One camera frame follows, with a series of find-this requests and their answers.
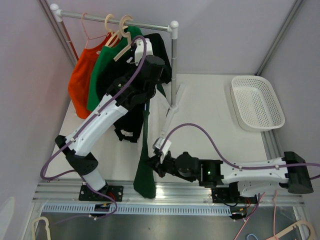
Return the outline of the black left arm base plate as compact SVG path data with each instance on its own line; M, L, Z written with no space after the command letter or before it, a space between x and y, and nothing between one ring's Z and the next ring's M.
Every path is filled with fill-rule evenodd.
M95 193L89 189L88 186L82 185L80 188L78 200L87 201L87 202L102 202L109 201L108 196L116 202L121 202L123 199L124 187L122 185L108 185L99 190L98 193Z

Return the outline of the green and white t shirt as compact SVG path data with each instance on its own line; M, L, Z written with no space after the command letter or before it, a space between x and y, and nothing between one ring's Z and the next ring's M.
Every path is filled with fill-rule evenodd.
M153 156L153 144L161 135L169 108L166 93L161 84L157 85L154 97L147 103L147 111L142 106L142 130L138 140L139 162L133 181L134 190L143 198L156 197L154 171L146 165L146 160Z

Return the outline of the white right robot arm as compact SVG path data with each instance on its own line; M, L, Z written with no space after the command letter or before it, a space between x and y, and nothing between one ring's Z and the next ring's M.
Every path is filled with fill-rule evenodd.
M295 195L311 194L314 191L306 161L293 151L286 151L283 157L258 162L255 166L199 159L188 152L176 158L170 153L164 159L154 155L146 163L161 178L170 174L188 182L198 181L199 186L209 189L227 185L227 196L235 203L243 198L279 189L286 189Z

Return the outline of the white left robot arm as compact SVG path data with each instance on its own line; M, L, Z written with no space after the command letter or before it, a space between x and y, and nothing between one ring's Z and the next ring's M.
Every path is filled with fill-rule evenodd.
M97 107L71 134L55 138L67 162L91 187L90 195L95 200L105 199L108 188L92 147L116 121L155 95L156 85L164 81L161 74L168 70L166 62L155 55L147 55L138 66L124 60L111 61L97 78Z

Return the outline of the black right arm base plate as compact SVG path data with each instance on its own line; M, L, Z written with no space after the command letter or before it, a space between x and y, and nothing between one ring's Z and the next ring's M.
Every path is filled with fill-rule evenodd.
M211 198L214 204L224 204L229 207L236 207L240 204L257 204L258 197L243 197L239 193L232 192L228 187L211 189Z

